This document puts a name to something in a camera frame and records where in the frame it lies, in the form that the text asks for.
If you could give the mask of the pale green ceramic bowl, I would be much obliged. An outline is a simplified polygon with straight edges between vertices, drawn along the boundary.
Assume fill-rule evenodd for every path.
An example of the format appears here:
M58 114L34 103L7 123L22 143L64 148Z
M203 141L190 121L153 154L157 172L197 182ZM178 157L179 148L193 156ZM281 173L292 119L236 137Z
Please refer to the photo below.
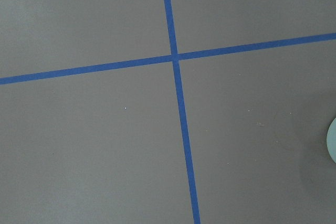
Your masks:
M336 163L336 118L333 119L328 128L326 144L330 158Z

